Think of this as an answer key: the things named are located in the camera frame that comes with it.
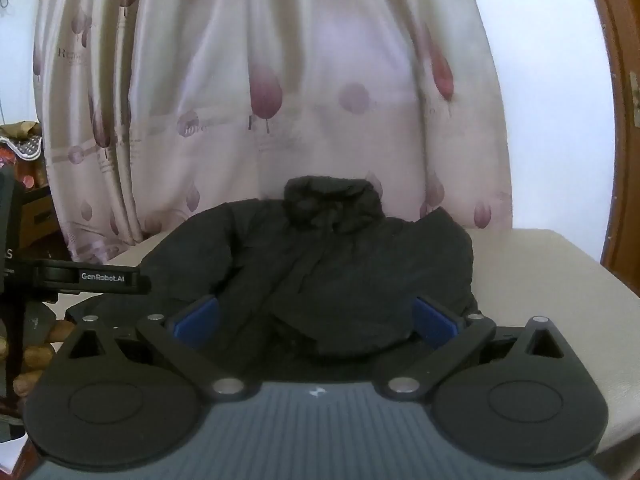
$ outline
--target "curtain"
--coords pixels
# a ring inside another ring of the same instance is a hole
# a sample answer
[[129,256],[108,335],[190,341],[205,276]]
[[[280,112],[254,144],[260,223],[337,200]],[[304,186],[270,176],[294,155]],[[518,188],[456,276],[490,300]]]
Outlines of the curtain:
[[409,221],[511,226],[475,0],[40,0],[33,73],[75,260],[306,174],[368,178]]

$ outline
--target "beige table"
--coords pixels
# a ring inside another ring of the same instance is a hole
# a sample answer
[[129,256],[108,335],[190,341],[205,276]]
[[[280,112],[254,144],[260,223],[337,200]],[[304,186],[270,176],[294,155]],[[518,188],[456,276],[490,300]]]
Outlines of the beige table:
[[[553,320],[581,358],[609,405],[600,445],[612,478],[640,468],[640,300],[612,274],[560,235],[546,230],[470,231],[474,294],[498,325],[532,316]],[[137,265],[166,234],[112,261]],[[62,296],[58,317],[89,294]]]

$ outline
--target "human hand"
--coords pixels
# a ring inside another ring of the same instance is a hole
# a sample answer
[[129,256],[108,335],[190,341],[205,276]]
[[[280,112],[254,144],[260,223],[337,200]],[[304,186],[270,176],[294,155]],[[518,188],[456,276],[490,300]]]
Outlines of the human hand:
[[[29,346],[24,350],[23,361],[27,370],[25,373],[17,376],[14,380],[14,392],[19,397],[29,395],[33,387],[38,382],[43,371],[53,358],[55,350],[52,343],[62,343],[71,334],[76,326],[62,319],[57,320],[47,335],[43,345]],[[5,338],[0,337],[0,362],[4,361],[9,355],[10,348]]]

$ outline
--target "jacket sleeve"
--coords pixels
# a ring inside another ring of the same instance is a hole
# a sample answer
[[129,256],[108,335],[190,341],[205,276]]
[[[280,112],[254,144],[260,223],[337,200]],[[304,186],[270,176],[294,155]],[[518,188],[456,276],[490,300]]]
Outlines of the jacket sleeve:
[[151,281],[149,294],[95,296],[71,307],[67,319],[94,314],[107,326],[132,326],[149,314],[169,317],[214,292],[231,272],[234,250],[259,208],[259,200],[245,200],[189,218],[140,262],[140,271]]

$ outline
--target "black jacket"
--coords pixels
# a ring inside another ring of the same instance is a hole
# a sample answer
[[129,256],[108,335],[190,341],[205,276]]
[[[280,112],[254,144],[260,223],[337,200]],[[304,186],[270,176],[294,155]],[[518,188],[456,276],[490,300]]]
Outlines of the black jacket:
[[177,228],[140,263],[148,296],[104,294],[70,315],[127,326],[213,293],[222,322],[203,352],[229,372],[357,380],[371,356],[420,345],[410,338],[416,297],[475,311],[472,265],[470,237],[443,209],[385,218],[366,180],[303,177],[284,200],[223,204]]

